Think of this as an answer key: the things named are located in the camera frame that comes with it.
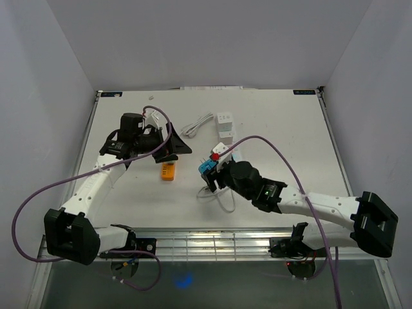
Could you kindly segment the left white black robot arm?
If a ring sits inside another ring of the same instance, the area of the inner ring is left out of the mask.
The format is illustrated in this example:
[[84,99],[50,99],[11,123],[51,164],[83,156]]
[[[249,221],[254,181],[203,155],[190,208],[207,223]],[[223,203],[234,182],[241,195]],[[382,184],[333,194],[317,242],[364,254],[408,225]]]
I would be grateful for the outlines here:
[[151,155],[158,164],[173,163],[179,155],[192,153],[172,125],[166,128],[164,136],[154,114],[124,113],[121,116],[120,127],[107,136],[99,151],[94,173],[86,177],[59,209],[50,209],[45,214],[49,254],[89,265],[99,254],[120,254],[126,258],[135,253],[137,240],[131,227],[110,224],[96,228],[95,218],[115,182],[131,165],[131,159]]

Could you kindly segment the white pastel power strip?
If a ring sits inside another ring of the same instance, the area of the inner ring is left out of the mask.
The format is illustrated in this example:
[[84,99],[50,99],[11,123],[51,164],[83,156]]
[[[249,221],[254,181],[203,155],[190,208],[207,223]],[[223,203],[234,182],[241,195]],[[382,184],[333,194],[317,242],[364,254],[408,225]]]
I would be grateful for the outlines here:
[[241,154],[240,154],[239,152],[233,152],[233,153],[232,153],[232,158],[233,158],[234,161],[236,161],[236,162],[242,161],[242,157],[241,157]]

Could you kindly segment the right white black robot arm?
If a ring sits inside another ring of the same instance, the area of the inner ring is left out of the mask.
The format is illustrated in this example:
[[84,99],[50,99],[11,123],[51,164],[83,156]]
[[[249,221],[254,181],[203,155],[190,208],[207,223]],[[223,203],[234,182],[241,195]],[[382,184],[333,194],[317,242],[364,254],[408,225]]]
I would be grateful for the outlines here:
[[246,161],[219,164],[208,160],[198,170],[212,192],[228,187],[260,211],[324,222],[321,228],[307,222],[295,225],[290,238],[270,249],[275,256],[305,256],[327,246],[357,247],[379,258],[392,255],[398,216],[373,192],[365,191],[360,197],[303,194],[284,182],[262,177]]

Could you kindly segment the blue plug adapter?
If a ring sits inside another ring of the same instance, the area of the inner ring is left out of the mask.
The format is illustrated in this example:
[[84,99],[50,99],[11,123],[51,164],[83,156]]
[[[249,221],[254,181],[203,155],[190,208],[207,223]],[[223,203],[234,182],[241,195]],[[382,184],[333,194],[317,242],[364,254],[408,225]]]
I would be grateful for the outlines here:
[[198,171],[201,174],[201,177],[206,177],[209,173],[216,170],[216,166],[216,161],[208,159],[200,164]]

